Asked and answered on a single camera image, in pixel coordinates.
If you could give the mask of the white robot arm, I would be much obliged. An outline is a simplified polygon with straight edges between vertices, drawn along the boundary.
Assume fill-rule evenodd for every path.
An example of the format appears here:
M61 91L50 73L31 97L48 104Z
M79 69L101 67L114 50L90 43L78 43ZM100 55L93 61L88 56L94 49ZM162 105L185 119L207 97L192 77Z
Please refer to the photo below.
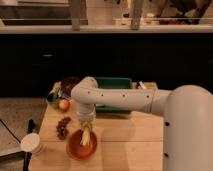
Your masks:
M163 171L213 171L213 93L205 88L103 89L86 77L71 97L82 123L95 118L97 104L162 116Z

